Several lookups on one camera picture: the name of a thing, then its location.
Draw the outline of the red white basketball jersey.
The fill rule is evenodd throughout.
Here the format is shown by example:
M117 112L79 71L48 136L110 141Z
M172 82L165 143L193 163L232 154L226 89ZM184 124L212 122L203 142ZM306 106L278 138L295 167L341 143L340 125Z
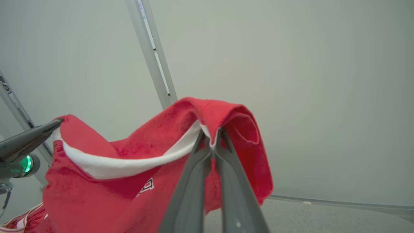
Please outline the red white basketball jersey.
M212 150L205 215L222 210L214 154L222 128L260 206L273 191L259 127L244 105L186 97L114 142L74 115L60 118L42 202L0 224L0 233L157 233L200 131Z

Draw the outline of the grey metal frame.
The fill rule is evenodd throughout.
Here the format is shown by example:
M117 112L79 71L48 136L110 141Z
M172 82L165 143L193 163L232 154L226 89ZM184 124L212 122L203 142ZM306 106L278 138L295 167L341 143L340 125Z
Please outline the grey metal frame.
M0 135L8 139L34 127L31 118L0 71ZM34 177L40 182L39 189L43 192L48 184L45 175L52 163L52 149L47 142L43 142L32 151L32 154L40 160L40 168Z

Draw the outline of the grey metal pole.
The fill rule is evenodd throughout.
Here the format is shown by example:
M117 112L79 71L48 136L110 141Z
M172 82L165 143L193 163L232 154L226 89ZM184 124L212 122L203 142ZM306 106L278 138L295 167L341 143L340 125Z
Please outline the grey metal pole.
M161 71L156 60L155 53L150 41L150 36L147 31L143 14L139 7L138 0L125 0L127 9L131 16L136 35L139 40L140 47L142 49L149 73L151 75L155 90L157 92L158 98L160 100L162 108L165 110L171 105L170 98L167 93L164 80L161 75Z
M165 90L161 91L159 94L160 101L165 102L165 106L163 108L167 108L168 106L172 105L172 103L178 100L176 90L173 84L173 80L171 77L171 73L167 64L167 59L164 53L164 48L161 44L161 39L159 36L158 28L156 26L156 22L154 19L153 12L151 10L149 0L138 0L139 7L143 14L146 31L149 37L149 41L152 47L152 52L154 54L154 58L157 61L157 67L159 69L159 76L161 76L163 80L163 85Z

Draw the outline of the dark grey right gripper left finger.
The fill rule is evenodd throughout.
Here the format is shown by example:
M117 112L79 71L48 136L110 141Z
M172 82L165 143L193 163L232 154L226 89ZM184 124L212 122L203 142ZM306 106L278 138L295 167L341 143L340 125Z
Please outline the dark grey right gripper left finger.
M211 171L210 139L200 131L157 233L203 233L205 183Z

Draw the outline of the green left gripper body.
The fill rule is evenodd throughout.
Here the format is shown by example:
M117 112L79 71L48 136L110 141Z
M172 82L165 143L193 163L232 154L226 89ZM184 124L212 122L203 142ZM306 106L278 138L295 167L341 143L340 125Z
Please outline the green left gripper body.
M0 194L6 194L12 188L11 178L25 178L33 176L40 168L40 159L37 155L29 154L20 161L6 162L0 158Z

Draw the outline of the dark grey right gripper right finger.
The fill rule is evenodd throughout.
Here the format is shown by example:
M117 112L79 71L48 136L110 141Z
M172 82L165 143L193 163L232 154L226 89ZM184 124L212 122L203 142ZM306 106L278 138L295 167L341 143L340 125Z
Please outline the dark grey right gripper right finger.
M270 233L244 167L225 128L214 149L222 189L223 233Z

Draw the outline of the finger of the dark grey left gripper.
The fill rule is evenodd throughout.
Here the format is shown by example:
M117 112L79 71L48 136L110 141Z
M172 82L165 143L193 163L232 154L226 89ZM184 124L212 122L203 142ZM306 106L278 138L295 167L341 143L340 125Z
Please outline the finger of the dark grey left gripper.
M0 162L21 161L24 156L42 145L61 124L63 118L31 128L0 142Z

